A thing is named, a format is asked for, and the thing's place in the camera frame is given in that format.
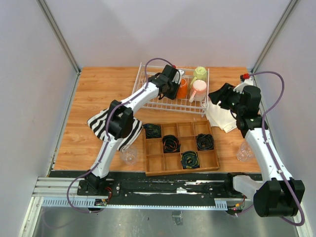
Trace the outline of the orange enamel mug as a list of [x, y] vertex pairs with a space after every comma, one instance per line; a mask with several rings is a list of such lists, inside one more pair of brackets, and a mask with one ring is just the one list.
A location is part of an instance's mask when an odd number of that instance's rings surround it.
[[181, 79], [181, 83], [176, 95], [177, 99], [186, 99], [188, 91], [188, 83], [185, 79]]

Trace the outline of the pink white mug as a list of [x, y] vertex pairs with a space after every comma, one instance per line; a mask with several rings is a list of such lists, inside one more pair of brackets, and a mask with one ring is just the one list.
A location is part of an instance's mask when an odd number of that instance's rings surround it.
[[190, 103], [194, 101], [202, 101], [205, 98], [207, 91], [207, 85], [205, 81], [197, 79], [190, 84], [190, 87]]

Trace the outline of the yellow-green mug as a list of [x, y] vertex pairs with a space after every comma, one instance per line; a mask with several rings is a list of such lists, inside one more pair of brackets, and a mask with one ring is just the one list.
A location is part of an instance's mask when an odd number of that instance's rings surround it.
[[202, 81], [206, 82], [207, 76], [208, 76], [208, 74], [207, 74], [207, 70], [205, 67], [202, 67], [202, 66], [196, 67], [194, 72], [193, 72], [193, 79], [191, 80], [189, 88], [191, 88], [193, 86], [193, 83], [196, 80], [202, 80]]

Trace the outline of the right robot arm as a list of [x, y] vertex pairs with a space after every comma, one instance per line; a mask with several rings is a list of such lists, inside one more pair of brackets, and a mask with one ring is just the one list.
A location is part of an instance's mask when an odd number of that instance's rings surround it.
[[209, 93], [212, 104], [236, 114], [236, 123], [251, 147], [261, 169], [262, 183], [236, 173], [224, 184], [224, 193], [231, 198], [242, 193], [254, 205], [260, 217], [289, 217], [297, 215], [305, 192], [301, 180], [295, 180], [282, 164], [271, 142], [268, 126], [259, 114], [261, 90], [246, 85], [241, 92], [228, 83]]

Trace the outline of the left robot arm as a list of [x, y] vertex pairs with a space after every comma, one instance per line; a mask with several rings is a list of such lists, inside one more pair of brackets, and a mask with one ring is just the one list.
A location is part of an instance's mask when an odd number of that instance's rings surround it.
[[97, 130], [104, 140], [95, 163], [85, 177], [88, 189], [94, 195], [101, 195], [106, 189], [110, 164], [121, 142], [133, 130], [134, 114], [156, 97], [175, 99], [180, 82], [179, 70], [166, 65], [161, 73], [147, 78], [144, 85], [131, 96], [122, 101], [113, 100], [107, 114], [98, 117], [98, 120], [105, 118], [104, 129], [99, 127]]

